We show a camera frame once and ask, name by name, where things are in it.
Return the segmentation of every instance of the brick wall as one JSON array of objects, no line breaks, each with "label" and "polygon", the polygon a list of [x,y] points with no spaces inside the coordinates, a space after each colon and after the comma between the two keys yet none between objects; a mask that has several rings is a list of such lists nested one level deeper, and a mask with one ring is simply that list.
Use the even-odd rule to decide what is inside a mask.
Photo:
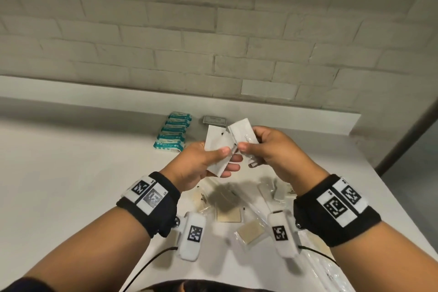
[{"label": "brick wall", "polygon": [[0,0],[0,73],[361,112],[376,165],[438,93],[438,0]]}]

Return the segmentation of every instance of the wrist strap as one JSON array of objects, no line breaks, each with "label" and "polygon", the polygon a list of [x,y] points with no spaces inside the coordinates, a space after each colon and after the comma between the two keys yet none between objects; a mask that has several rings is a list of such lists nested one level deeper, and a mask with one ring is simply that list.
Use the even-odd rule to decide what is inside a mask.
[{"label": "wrist strap", "polygon": [[157,233],[167,237],[175,224],[180,196],[169,179],[153,172],[129,187],[116,205],[134,216],[151,238]]},{"label": "wrist strap", "polygon": [[293,214],[301,228],[318,235],[329,247],[354,239],[381,222],[367,200],[337,175],[297,197]]}]

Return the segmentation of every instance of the wire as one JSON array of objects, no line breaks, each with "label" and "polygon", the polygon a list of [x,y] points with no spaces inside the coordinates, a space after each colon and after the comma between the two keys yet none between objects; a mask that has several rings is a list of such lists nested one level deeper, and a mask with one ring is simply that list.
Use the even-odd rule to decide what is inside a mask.
[{"label": "wire", "polygon": [[333,263],[336,264],[336,265],[339,267],[339,264],[337,264],[336,261],[335,261],[334,259],[332,259],[330,256],[327,256],[327,255],[325,255],[325,254],[323,254],[323,253],[321,253],[321,252],[319,252],[319,251],[317,251],[317,250],[314,250],[314,249],[309,248],[309,247],[306,247],[306,246],[300,246],[300,245],[298,245],[298,248],[299,248],[300,250],[309,250],[309,251],[311,251],[311,252],[315,252],[316,254],[319,254],[319,255],[321,255],[321,256],[324,256],[324,257],[328,258],[329,260],[333,261]]},{"label": "wire", "polygon": [[145,264],[145,266],[142,267],[142,268],[140,269],[140,271],[134,276],[134,278],[131,279],[131,281],[129,282],[129,284],[126,285],[125,289],[124,289],[122,292],[126,292],[126,290],[131,286],[131,284],[133,283],[133,281],[138,277],[138,275],[141,274],[141,272],[142,272],[142,271],[143,271],[148,265],[150,265],[151,262],[154,261],[158,256],[160,256],[161,254],[167,252],[168,250],[177,250],[177,249],[178,249],[178,247],[176,247],[176,246],[166,248],[165,250],[162,250],[162,251],[159,252],[156,256],[154,256],[153,258],[151,258],[150,261],[147,262],[147,263]]}]

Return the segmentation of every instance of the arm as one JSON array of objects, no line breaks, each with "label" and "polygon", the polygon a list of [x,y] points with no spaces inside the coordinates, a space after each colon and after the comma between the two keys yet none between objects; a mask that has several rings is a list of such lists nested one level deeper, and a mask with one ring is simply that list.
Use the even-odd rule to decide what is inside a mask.
[{"label": "arm", "polygon": [[[240,143],[239,150],[263,157],[297,195],[329,175],[282,132],[254,131],[261,144]],[[438,263],[384,222],[331,252],[357,292],[438,291]]]},{"label": "arm", "polygon": [[[180,191],[193,188],[207,175],[205,169],[230,154],[228,147],[205,151],[193,143],[161,173]],[[234,155],[232,162],[241,162]],[[222,177],[238,171],[228,164]],[[118,291],[146,251],[151,238],[124,209],[114,207],[50,252],[25,277],[45,282],[57,292]]]}]

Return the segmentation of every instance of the person's left hand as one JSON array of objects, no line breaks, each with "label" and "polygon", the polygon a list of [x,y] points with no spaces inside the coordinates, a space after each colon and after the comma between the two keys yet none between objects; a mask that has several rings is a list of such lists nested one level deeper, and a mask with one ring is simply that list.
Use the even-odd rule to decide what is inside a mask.
[{"label": "person's left hand", "polygon": [[[216,151],[205,151],[204,145],[205,142],[190,144],[160,171],[180,192],[191,190],[206,176],[216,177],[213,173],[208,172],[206,168],[231,154],[231,149],[227,146]],[[231,162],[238,163],[242,161],[242,155],[234,154],[231,157]],[[228,178],[232,172],[239,170],[240,165],[228,163],[220,177]]]}]

